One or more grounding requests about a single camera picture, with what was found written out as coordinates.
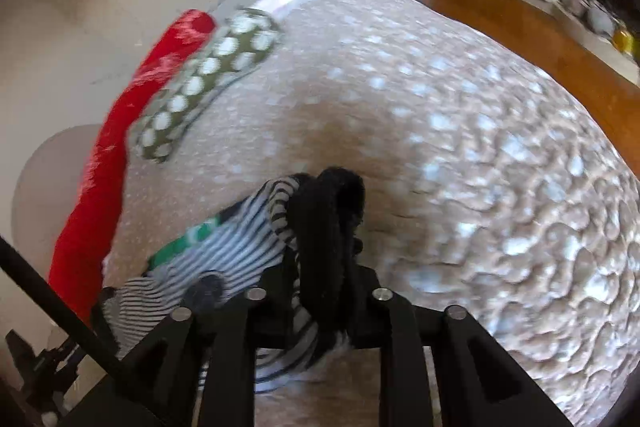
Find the olive green polka dot fabric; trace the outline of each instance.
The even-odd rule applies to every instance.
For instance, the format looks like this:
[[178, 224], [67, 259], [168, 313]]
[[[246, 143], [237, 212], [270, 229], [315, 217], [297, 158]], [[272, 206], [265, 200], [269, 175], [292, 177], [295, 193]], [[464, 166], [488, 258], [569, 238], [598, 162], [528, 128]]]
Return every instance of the olive green polka dot fabric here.
[[238, 10], [146, 106], [132, 130], [136, 153], [165, 161], [187, 127], [230, 84], [255, 70], [281, 37], [267, 12]]

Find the silver bolt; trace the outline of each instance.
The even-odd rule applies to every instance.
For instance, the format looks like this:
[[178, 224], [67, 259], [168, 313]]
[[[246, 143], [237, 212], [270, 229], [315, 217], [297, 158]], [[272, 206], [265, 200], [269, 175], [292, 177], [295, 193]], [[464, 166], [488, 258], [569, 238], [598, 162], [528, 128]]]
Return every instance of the silver bolt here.
[[466, 317], [466, 310], [462, 306], [454, 304], [447, 308], [447, 315], [449, 315], [453, 320], [461, 321]]
[[373, 290], [373, 298], [376, 301], [388, 301], [394, 293], [389, 288], [376, 288]]
[[191, 317], [191, 310], [180, 306], [171, 312], [171, 318], [176, 322], [182, 322]]
[[267, 291], [264, 288], [256, 286], [244, 292], [244, 296], [250, 301], [261, 301], [267, 296]]

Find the red object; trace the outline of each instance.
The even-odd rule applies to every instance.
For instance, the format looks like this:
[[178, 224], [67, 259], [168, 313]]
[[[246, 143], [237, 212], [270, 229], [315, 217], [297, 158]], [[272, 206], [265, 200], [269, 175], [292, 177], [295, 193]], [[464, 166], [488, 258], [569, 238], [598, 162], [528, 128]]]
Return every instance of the red object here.
[[102, 260], [111, 250], [122, 211], [127, 130], [214, 28], [204, 12], [183, 13], [137, 69], [98, 133], [84, 166], [78, 203], [58, 236], [49, 270], [51, 287], [85, 322], [102, 288]]

